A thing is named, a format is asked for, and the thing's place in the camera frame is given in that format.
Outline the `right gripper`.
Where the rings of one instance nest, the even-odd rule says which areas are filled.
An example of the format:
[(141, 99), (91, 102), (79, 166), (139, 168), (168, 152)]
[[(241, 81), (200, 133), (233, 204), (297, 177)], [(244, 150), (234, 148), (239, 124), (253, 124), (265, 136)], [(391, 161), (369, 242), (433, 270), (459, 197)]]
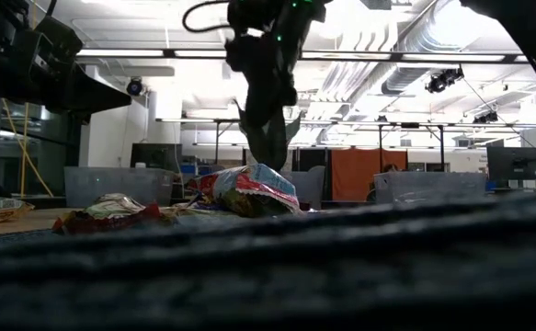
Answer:
[[(227, 20), (234, 31), (231, 44), (267, 39), (279, 51), (276, 85), (271, 100), (270, 78), (249, 62), (237, 47), (226, 45), (226, 62), (248, 83), (245, 109), (239, 108), (250, 151), (271, 169), (282, 169), (287, 158), (284, 106), (297, 102), (293, 70), (313, 21), (325, 22), (327, 0), (230, 0)], [(268, 137), (263, 127), (269, 122)]]

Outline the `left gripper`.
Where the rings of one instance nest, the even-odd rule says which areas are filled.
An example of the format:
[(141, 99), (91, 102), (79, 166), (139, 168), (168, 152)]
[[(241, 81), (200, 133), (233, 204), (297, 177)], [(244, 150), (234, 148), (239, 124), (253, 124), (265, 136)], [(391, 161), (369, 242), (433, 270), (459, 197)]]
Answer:
[(129, 106), (129, 95), (91, 78), (75, 61), (82, 46), (74, 34), (17, 34), (8, 59), (17, 79), (15, 99), (68, 112), (82, 122), (95, 113)]

